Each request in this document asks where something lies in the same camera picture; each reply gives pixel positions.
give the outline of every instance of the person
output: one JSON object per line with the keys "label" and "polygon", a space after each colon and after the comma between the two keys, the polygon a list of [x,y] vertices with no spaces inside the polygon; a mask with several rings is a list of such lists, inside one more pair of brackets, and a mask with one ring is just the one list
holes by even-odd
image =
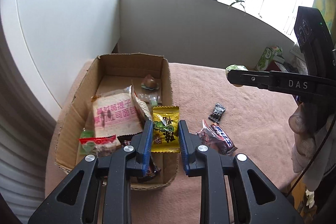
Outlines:
{"label": "person", "polygon": [[[300,173],[307,167],[325,138],[334,118],[334,114],[329,115],[326,123],[316,132],[312,132],[309,123],[316,120],[316,117],[309,116],[309,112],[311,112],[309,107],[302,103],[288,120],[295,139],[292,148],[293,171],[295,173]],[[316,213],[319,214],[333,190],[336,190],[336,126],[332,128],[330,136],[318,156],[304,174],[303,182],[309,191],[314,192]]]}

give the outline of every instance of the cardboard box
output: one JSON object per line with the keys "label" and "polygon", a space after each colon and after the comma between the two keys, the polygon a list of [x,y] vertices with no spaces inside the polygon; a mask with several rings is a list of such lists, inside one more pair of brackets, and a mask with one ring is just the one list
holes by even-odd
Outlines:
{"label": "cardboard box", "polygon": [[[135,92],[141,93],[142,79],[151,74],[160,83],[162,105],[173,105],[168,61],[162,56],[147,54],[108,54],[98,56],[86,72],[66,113],[56,147],[56,164],[70,172],[83,158],[78,153],[78,138],[84,128],[95,94],[123,89],[133,83]],[[154,189],[169,185],[175,178],[178,153],[152,153],[161,173],[144,183],[132,183],[132,189]]]}

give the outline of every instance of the plastic bread bag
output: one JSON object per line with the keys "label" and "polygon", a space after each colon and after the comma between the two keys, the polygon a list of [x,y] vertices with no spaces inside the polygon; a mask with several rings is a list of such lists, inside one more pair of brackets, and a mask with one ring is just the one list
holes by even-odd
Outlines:
{"label": "plastic bread bag", "polygon": [[177,131],[179,113],[178,106],[153,107],[152,152],[180,152]]}
{"label": "plastic bread bag", "polygon": [[207,145],[222,155],[232,155],[237,150],[233,141],[217,124],[213,123],[207,125],[205,120],[202,120],[203,127],[200,131],[196,132],[202,144]]}
{"label": "plastic bread bag", "polygon": [[152,118],[146,103],[137,98],[132,86],[94,96],[92,113],[98,138],[142,132],[145,120]]}
{"label": "plastic bread bag", "polygon": [[121,145],[115,135],[102,138],[80,138],[79,139],[85,155],[95,154],[97,157],[111,155]]}

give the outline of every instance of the pink cloth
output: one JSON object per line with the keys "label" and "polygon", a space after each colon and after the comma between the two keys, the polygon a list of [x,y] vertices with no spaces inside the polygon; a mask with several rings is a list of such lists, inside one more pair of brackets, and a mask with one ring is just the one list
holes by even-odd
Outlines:
{"label": "pink cloth", "polygon": [[[190,132],[200,130],[202,119],[220,103],[227,109],[220,125],[238,147],[236,153],[246,154],[278,188],[295,178],[291,160],[294,134],[288,118],[297,105],[291,95],[234,87],[223,69],[176,63],[169,66],[174,105],[180,106],[180,119],[186,120]],[[47,163],[46,195],[65,176],[53,163],[54,145],[50,146]],[[201,179],[188,178],[180,166],[170,186],[132,191],[131,198],[134,224],[198,223]]]}

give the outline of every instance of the black cable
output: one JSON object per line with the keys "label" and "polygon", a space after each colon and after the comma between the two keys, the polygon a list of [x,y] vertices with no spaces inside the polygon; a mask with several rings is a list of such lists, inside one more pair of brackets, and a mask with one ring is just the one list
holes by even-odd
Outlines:
{"label": "black cable", "polygon": [[316,150],[315,154],[313,155],[313,157],[311,158],[310,162],[308,163],[307,167],[303,170],[303,172],[301,173],[301,175],[299,176],[299,178],[296,180],[296,182],[294,183],[294,185],[292,186],[292,188],[289,190],[289,192],[285,195],[285,197],[288,197],[291,192],[293,191],[293,189],[295,188],[295,186],[299,183],[300,179],[303,177],[303,175],[307,172],[308,168],[311,166],[311,164],[314,162],[314,160],[316,159],[317,155],[319,154],[319,152],[321,151],[323,145],[325,144],[325,142],[327,141],[329,135],[331,134],[331,131],[334,127],[336,121],[336,113],[334,115],[334,118],[330,124],[329,130],[327,132],[327,134],[325,135],[322,143],[320,144],[319,148]]}

